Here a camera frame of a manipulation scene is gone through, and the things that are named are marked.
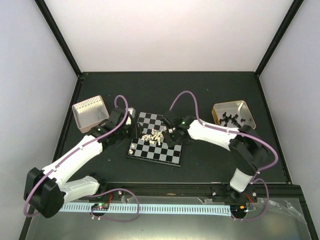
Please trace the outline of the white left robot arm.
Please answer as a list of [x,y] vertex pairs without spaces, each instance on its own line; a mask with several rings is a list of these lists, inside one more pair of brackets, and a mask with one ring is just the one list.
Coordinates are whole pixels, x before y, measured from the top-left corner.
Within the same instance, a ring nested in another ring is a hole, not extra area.
[[103,199],[107,181],[96,173],[74,181],[69,179],[88,161],[114,145],[132,139],[142,132],[135,122],[136,111],[115,108],[108,119],[92,127],[69,152],[42,169],[32,168],[26,177],[23,199],[45,218],[51,218],[74,200],[93,196]]

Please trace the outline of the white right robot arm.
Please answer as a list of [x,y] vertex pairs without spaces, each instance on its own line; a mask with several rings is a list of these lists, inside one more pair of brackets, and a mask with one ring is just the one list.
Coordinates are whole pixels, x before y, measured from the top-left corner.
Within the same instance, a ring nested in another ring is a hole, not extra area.
[[259,136],[248,125],[240,129],[228,128],[193,116],[178,117],[171,110],[164,114],[161,122],[166,127],[163,141],[169,147],[203,141],[231,152],[236,169],[223,196],[232,202],[239,202],[246,195],[247,186],[268,157],[267,147],[259,142]]

